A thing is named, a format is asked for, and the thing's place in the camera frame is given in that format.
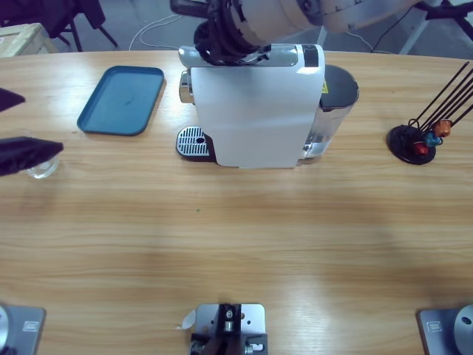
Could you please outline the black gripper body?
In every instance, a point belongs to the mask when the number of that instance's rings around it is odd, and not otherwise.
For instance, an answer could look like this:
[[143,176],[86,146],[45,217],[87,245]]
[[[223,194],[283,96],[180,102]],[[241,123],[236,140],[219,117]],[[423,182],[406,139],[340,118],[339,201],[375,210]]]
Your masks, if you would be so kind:
[[271,45],[246,38],[247,28],[240,1],[210,1],[207,19],[194,32],[194,46],[214,66],[245,65],[245,58],[254,53],[267,58]]

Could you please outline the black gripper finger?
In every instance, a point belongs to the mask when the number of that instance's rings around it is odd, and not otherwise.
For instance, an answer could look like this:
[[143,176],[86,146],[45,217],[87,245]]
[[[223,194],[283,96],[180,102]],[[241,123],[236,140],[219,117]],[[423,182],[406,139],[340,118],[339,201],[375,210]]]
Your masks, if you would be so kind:
[[27,136],[1,139],[1,176],[14,175],[51,161],[64,150],[60,142]]
[[25,97],[8,89],[0,89],[0,112],[25,102]]

